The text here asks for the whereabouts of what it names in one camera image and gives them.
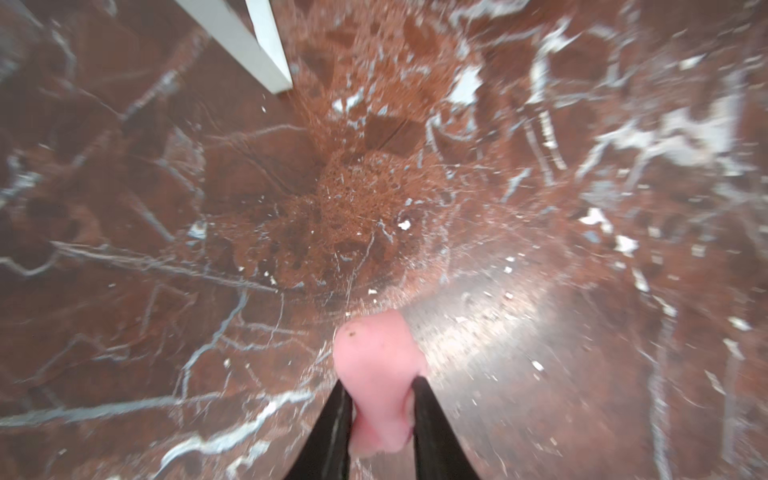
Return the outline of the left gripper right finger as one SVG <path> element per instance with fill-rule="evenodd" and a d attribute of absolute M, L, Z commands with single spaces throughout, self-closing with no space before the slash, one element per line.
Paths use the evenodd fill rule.
<path fill-rule="evenodd" d="M 428 380 L 416 377 L 412 389 L 416 478 L 479 480 Z"/>

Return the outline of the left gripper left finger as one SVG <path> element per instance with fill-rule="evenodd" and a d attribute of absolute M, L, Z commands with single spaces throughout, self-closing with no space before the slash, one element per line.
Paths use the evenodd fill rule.
<path fill-rule="evenodd" d="M 337 380 L 284 480 L 348 480 L 353 401 Z"/>

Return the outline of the pink pig toy cluster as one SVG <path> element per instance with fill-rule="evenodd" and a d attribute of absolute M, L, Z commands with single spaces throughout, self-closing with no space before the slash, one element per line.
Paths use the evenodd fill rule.
<path fill-rule="evenodd" d="M 414 428 L 412 383 L 428 363 L 397 310 L 342 325 L 333 343 L 334 370 L 355 407 L 348 450 L 354 458 L 396 453 Z"/>

